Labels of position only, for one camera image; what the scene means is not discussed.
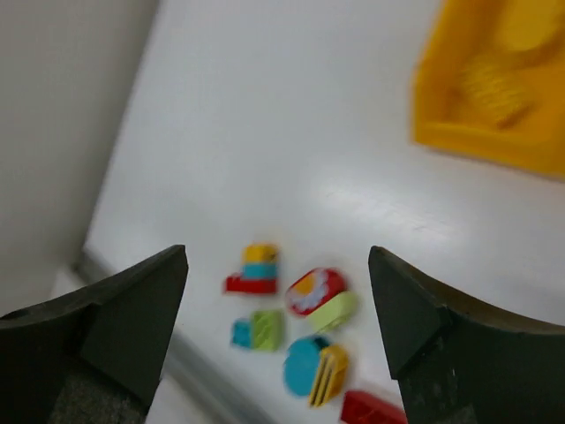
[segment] white table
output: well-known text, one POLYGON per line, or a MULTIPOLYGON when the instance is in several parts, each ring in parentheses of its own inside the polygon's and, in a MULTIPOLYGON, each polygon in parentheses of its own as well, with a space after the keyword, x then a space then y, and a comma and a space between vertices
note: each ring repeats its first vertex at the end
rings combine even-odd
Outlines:
MULTIPOLYGON (((350 387, 399 402, 366 266, 385 246, 448 284, 565 323, 565 185, 410 144, 409 81, 434 0, 164 0, 87 249, 118 271, 173 243, 190 275, 177 328, 281 423, 336 422, 283 387, 284 350, 231 348, 278 299, 222 295, 241 249, 282 251, 281 286, 340 267, 362 298, 333 335, 350 387)), ((309 334, 288 318, 287 340, 309 334)))

